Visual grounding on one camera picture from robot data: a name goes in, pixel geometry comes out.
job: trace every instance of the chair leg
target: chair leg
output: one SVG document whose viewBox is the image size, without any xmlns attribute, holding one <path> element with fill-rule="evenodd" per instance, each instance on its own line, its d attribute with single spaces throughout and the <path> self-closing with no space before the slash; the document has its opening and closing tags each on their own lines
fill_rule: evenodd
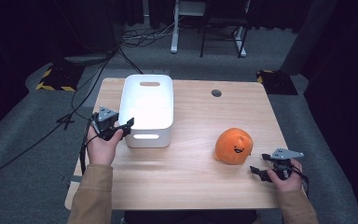
<svg viewBox="0 0 358 224">
<path fill-rule="evenodd" d="M 242 38 L 241 47 L 240 47 L 240 50 L 238 51 L 238 58 L 241 57 L 241 51 L 242 51 L 243 45 L 244 45 L 244 43 L 245 43 L 246 35 L 248 34 L 248 30 L 249 30 L 249 28 L 246 26 L 246 27 L 245 27 L 245 33 L 243 34 L 243 38 Z"/>
<path fill-rule="evenodd" d="M 239 28 L 239 26 L 236 26 L 236 27 L 235 27 L 235 30 L 231 33 L 231 36 L 234 36 L 234 35 L 235 35 L 235 33 L 238 31 L 238 28 Z"/>
<path fill-rule="evenodd" d="M 201 54 L 200 54 L 201 58 L 202 58 L 202 55 L 203 55 L 203 47 L 204 47 L 204 44 L 205 44 L 205 33 L 206 33 L 206 25 L 203 26 Z"/>
</svg>

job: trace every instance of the bin handle slot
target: bin handle slot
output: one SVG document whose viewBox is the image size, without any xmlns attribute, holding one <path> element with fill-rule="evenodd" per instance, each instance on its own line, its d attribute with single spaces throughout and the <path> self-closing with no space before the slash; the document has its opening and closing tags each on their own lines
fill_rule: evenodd
<svg viewBox="0 0 358 224">
<path fill-rule="evenodd" d="M 151 81 L 151 82 L 140 82 L 139 84 L 141 86 L 144 86 L 144 87 L 157 87 L 157 86 L 160 85 L 159 82 L 153 82 L 153 81 Z"/>
<path fill-rule="evenodd" d="M 135 139 L 158 139 L 158 134 L 135 134 L 133 136 Z"/>
</svg>

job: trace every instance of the tan sleeve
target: tan sleeve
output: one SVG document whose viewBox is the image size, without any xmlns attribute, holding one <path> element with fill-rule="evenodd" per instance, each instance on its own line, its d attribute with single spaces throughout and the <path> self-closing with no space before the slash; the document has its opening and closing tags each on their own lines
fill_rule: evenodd
<svg viewBox="0 0 358 224">
<path fill-rule="evenodd" d="M 277 198 L 285 224 L 319 223 L 316 212 L 303 191 L 279 193 Z"/>
<path fill-rule="evenodd" d="M 68 223 L 110 223 L 112 172 L 107 165 L 89 164 L 72 200 Z"/>
</svg>

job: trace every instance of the black cable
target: black cable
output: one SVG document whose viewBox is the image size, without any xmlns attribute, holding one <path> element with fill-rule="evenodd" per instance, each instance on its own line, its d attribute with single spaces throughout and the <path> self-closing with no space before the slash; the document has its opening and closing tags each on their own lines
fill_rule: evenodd
<svg viewBox="0 0 358 224">
<path fill-rule="evenodd" d="M 81 174 L 83 175 L 84 172 L 86 171 L 86 147 L 87 144 L 87 135 L 89 133 L 89 128 L 91 125 L 91 119 L 89 119 L 89 122 L 87 123 L 85 132 L 83 134 L 83 141 L 81 143 L 81 148 L 80 148 L 80 152 L 79 152 L 79 160 L 80 160 L 80 169 L 81 169 Z"/>
<path fill-rule="evenodd" d="M 110 59 L 113 57 L 113 55 L 110 56 L 110 58 L 108 60 L 106 60 L 103 63 L 103 67 L 100 71 L 99 77 L 101 76 L 101 73 L 103 71 L 103 69 L 106 67 L 107 63 L 110 61 Z M 78 108 L 80 108 L 84 102 L 86 102 L 86 100 L 89 98 L 89 96 L 91 95 L 92 90 L 94 89 L 94 87 L 96 86 L 96 83 L 94 83 L 94 85 L 91 88 L 91 91 L 89 92 L 89 94 L 83 99 L 83 101 L 69 114 L 69 116 L 66 117 L 66 119 L 63 119 L 62 122 L 60 122 L 56 127 L 54 127 L 50 132 L 48 132 L 45 136 L 43 136 L 41 139 L 39 139 L 36 143 L 34 143 L 33 145 L 31 145 L 30 147 L 27 147 L 25 150 L 23 150 L 21 153 L 19 153 L 17 156 L 15 156 L 14 158 L 12 158 L 10 161 L 7 161 L 5 164 L 0 166 L 0 171 L 2 169 L 4 169 L 5 167 L 7 167 L 8 165 L 10 165 L 13 161 L 15 161 L 16 159 L 18 159 L 19 157 L 21 157 L 23 154 L 25 154 L 26 152 L 28 152 L 29 150 L 31 150 L 32 148 L 36 147 L 38 144 L 40 144 L 43 140 L 45 140 L 46 138 L 48 138 L 52 133 L 54 133 L 61 125 L 63 125 L 69 118 L 71 118 L 72 115 L 75 114 L 75 112 L 78 110 Z"/>
<path fill-rule="evenodd" d="M 92 79 L 98 74 L 98 71 L 101 69 L 102 66 L 103 66 L 103 63 L 101 63 L 101 65 L 98 67 L 97 71 L 95 71 L 95 74 L 94 74 L 93 76 L 89 77 L 89 79 L 87 79 L 86 82 L 85 82 L 83 85 L 81 85 L 81 86 L 77 89 L 77 91 L 74 93 L 74 95 L 72 96 L 71 107 L 72 107 L 73 110 L 75 110 L 74 100 L 75 100 L 75 96 L 76 96 L 77 92 L 80 91 L 84 86 L 86 86 L 86 84 L 89 83 L 89 81 L 92 80 Z M 96 83 L 98 82 L 98 80 L 100 79 L 100 77 L 101 77 L 101 73 L 100 73 L 100 75 L 98 75 L 98 77 L 96 78 L 95 83 L 94 83 L 94 85 L 92 86 L 92 88 L 91 88 L 90 91 L 92 91 L 92 90 L 94 89 L 94 87 L 95 87 Z M 88 119 L 88 118 L 85 118 L 84 116 L 80 115 L 79 113 L 77 113 L 77 111 L 76 111 L 76 114 L 77 114 L 79 117 L 81 117 L 82 119 Z"/>
<path fill-rule="evenodd" d="M 94 140 L 94 138 L 97 138 L 97 137 L 99 137 L 100 135 L 95 135 L 95 136 L 93 136 L 86 144 L 85 144 L 85 147 L 87 147 L 87 145 L 89 144 L 89 142 L 91 142 L 92 140 Z"/>
<path fill-rule="evenodd" d="M 57 0 L 54 0 L 54 4 L 55 4 L 56 8 L 60 11 L 60 13 L 61 13 L 63 19 L 64 19 L 65 22 L 66 22 L 66 25 L 67 25 L 68 28 L 71 30 L 71 32 L 72 32 L 72 34 L 74 35 L 75 39 L 83 46 L 83 48 L 88 49 L 88 50 L 90 50 L 91 52 L 94 52 L 94 53 L 106 53 L 105 51 L 94 50 L 94 49 L 92 49 L 92 48 L 86 46 L 86 45 L 84 44 L 84 42 L 83 42 L 83 41 L 79 38 L 79 36 L 76 34 L 76 32 L 75 32 L 74 28 L 72 27 L 71 23 L 68 21 L 68 19 L 66 18 L 65 14 L 63 13 L 63 11 L 62 11 L 60 5 L 57 3 Z"/>
<path fill-rule="evenodd" d="M 135 69 L 135 71 L 137 71 L 139 74 L 143 74 L 143 72 L 141 71 L 141 69 L 138 68 L 138 66 L 136 66 L 135 63 L 133 63 L 128 57 L 127 55 L 124 53 L 123 49 L 121 47 L 118 47 L 118 54 L 120 54 L 121 56 L 123 56 L 124 60 L 129 63 L 133 69 Z"/>
<path fill-rule="evenodd" d="M 290 168 L 291 168 L 292 172 L 298 174 L 301 177 L 301 179 L 303 180 L 303 182 L 306 183 L 304 190 L 305 190 L 305 194 L 307 195 L 307 198 L 309 198 L 309 196 L 310 196 L 310 180 L 308 179 L 308 177 L 306 175 L 303 175 L 303 173 L 294 165 L 291 165 Z"/>
<path fill-rule="evenodd" d="M 164 33 L 166 31 L 171 30 L 173 28 L 173 25 L 174 25 L 174 23 L 172 23 L 171 25 L 169 25 L 163 29 L 155 30 L 154 32 L 151 32 L 151 33 L 147 33 L 147 31 L 149 31 L 150 29 L 146 29 L 144 31 L 144 33 L 140 34 L 140 35 L 138 35 L 139 30 L 128 31 L 128 32 L 124 33 L 123 36 L 121 37 L 122 45 L 125 47 L 129 47 L 129 48 L 146 47 L 148 45 L 153 44 L 155 41 L 164 38 L 167 35 L 172 35 L 172 33 L 170 33 L 170 34 L 164 34 Z M 137 40 L 138 43 L 129 43 L 129 40 Z"/>
</svg>

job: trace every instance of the hole in table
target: hole in table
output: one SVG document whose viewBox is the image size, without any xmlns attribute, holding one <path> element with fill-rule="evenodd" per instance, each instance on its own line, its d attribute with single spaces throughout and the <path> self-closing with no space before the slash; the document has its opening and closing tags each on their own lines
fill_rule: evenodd
<svg viewBox="0 0 358 224">
<path fill-rule="evenodd" d="M 220 90 L 212 90 L 212 96 L 220 97 L 221 95 L 222 95 L 222 92 Z"/>
</svg>

